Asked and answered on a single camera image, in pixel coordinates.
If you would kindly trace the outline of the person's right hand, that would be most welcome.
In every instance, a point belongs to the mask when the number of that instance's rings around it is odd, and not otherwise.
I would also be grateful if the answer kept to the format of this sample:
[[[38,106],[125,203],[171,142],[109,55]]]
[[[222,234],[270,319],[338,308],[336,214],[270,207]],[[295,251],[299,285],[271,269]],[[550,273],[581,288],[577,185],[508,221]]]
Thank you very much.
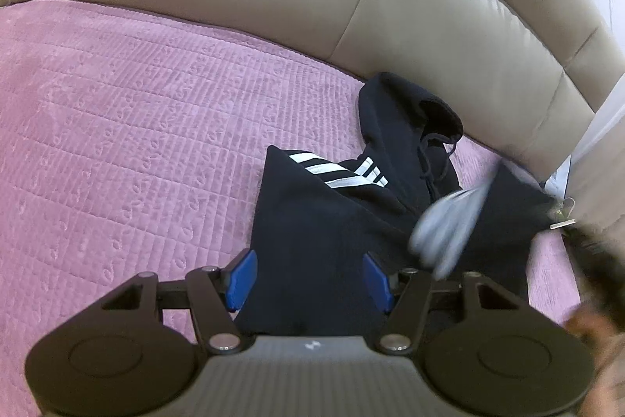
[[[585,343],[591,350],[595,379],[586,400],[592,411],[607,408],[616,401],[613,387],[624,340],[612,319],[590,302],[582,302],[564,322],[564,329]]]

